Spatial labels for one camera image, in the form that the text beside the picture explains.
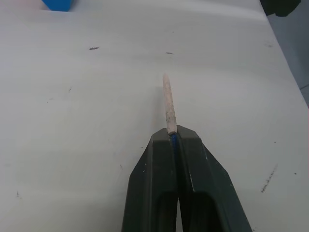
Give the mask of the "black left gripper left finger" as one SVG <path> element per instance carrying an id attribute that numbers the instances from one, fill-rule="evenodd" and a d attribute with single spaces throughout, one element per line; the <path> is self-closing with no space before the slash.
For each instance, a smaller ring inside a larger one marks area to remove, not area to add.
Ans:
<path id="1" fill-rule="evenodd" d="M 174 232 L 177 218 L 177 180 L 170 137 L 154 133 L 128 182 L 123 232 Z"/>

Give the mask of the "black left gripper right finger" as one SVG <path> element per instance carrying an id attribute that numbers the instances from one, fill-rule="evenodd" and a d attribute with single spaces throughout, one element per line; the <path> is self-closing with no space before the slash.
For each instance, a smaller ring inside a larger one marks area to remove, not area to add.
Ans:
<path id="1" fill-rule="evenodd" d="M 250 232 L 233 183 L 191 129 L 178 126 L 176 170 L 185 232 Z"/>

